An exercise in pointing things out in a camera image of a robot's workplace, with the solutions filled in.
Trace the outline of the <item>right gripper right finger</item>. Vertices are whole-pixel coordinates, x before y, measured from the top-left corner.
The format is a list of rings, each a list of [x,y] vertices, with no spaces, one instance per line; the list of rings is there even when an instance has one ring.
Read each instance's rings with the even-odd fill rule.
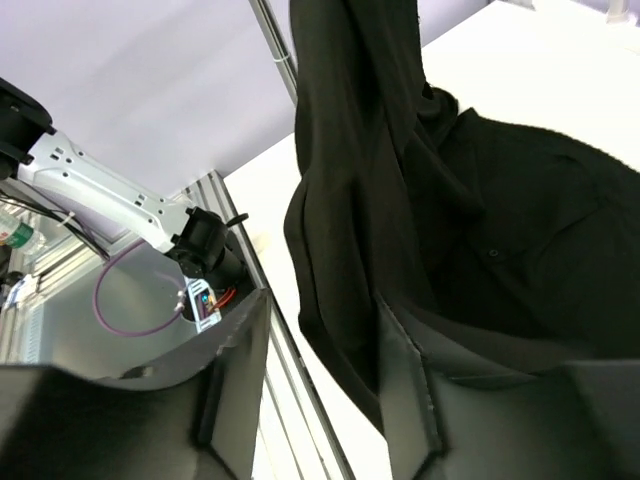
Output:
[[[379,405],[396,479],[635,479],[639,364],[540,376],[491,362],[378,306]]]

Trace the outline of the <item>aluminium frame post left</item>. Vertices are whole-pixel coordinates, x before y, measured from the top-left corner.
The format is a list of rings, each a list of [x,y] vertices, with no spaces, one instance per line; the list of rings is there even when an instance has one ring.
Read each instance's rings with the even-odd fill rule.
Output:
[[[249,0],[256,20],[270,50],[287,93],[297,103],[297,67],[291,50],[286,44],[276,16],[267,0]]]

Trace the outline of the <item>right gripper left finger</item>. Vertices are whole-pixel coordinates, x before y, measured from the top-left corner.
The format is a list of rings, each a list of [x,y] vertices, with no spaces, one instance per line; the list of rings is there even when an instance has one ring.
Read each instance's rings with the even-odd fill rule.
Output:
[[[53,366],[1,370],[5,479],[248,479],[271,294],[120,378]]]

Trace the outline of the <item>black shirt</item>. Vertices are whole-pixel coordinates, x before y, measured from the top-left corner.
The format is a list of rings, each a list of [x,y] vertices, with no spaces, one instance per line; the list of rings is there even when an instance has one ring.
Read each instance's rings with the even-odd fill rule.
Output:
[[[427,82],[413,1],[294,1],[299,326],[375,426],[377,306],[502,365],[639,355],[639,175]]]

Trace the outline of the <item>green label plastic bottle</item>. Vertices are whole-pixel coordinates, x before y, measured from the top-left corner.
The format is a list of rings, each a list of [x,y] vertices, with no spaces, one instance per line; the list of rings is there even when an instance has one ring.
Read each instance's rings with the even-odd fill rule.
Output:
[[[1,244],[24,255],[33,255],[45,246],[46,237],[39,230],[2,210]]]

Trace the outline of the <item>silver white garment rack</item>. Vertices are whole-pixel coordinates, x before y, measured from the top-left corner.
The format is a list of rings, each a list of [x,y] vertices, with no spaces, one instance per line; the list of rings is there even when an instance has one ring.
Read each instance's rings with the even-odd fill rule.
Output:
[[[608,0],[605,25],[616,29],[637,29],[638,16],[631,10],[631,1]]]

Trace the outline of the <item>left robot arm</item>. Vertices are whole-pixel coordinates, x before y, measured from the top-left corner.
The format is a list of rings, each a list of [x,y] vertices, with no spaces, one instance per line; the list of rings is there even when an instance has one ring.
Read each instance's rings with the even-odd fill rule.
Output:
[[[62,195],[138,235],[191,279],[227,289],[246,275],[229,223],[187,200],[153,193],[100,164],[56,129],[48,111],[1,83],[1,176]]]

